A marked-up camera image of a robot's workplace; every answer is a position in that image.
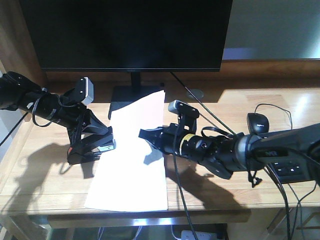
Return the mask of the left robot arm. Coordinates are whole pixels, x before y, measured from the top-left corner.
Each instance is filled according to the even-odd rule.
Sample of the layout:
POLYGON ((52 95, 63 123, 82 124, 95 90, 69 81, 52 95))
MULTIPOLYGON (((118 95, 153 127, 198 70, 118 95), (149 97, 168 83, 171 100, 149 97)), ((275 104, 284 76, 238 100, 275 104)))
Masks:
POLYGON ((76 164, 94 161, 115 148, 112 127, 107 127, 87 107, 94 100, 94 85, 85 76, 62 95, 50 93, 27 77, 9 71, 0 78, 0 108, 23 110, 67 129, 67 159, 76 164))

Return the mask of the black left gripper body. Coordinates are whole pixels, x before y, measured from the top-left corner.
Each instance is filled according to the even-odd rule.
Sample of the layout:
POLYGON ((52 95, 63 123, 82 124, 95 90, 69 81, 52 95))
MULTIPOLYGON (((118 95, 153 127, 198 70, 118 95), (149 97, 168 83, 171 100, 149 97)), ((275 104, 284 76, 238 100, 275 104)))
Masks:
POLYGON ((82 103, 55 93, 33 93, 32 100, 32 121, 42 128, 56 123, 72 129, 77 126, 87 109, 82 103))

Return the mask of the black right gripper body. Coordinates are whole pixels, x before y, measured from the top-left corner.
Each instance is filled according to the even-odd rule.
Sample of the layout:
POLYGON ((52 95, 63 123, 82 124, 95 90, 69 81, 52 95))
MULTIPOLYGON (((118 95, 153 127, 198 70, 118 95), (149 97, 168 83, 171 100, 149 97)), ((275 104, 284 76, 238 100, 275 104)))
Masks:
POLYGON ((204 137, 183 130, 176 133, 178 126, 174 123, 163 129, 160 135, 160 149, 165 154, 176 154, 196 163, 212 162, 220 141, 216 137, 204 137))

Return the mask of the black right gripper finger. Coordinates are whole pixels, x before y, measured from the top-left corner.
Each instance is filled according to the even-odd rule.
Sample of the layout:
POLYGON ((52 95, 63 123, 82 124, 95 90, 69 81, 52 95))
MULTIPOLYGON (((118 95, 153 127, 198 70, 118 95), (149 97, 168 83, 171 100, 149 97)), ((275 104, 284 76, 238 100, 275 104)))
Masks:
POLYGON ((146 140, 154 149, 159 150, 163 154, 165 153, 164 141, 161 138, 147 139, 146 140))
POLYGON ((159 138, 163 133, 164 127, 157 127, 154 129, 140 129, 139 138, 159 138))

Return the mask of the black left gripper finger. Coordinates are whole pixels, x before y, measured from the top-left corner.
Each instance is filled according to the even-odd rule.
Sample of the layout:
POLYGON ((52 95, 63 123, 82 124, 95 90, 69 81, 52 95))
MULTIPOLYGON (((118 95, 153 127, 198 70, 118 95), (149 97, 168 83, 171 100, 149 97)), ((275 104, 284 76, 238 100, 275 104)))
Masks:
POLYGON ((82 132, 104 136, 112 133, 112 127, 107 127, 90 109, 87 109, 83 116, 82 132))
POLYGON ((78 154, 84 156, 82 144, 82 125, 75 127, 68 127, 67 134, 70 141, 70 147, 67 151, 67 156, 78 154))

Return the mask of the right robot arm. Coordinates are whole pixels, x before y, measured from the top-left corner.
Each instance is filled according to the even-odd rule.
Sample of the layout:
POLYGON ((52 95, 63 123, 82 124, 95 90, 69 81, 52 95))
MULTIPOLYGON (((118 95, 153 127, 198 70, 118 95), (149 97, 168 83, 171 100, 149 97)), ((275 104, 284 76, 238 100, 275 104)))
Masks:
POLYGON ((304 181, 320 181, 320 125, 269 132, 198 136, 177 124, 139 132, 139 138, 166 155, 177 155, 229 180, 234 172, 259 171, 271 163, 299 166, 304 181))

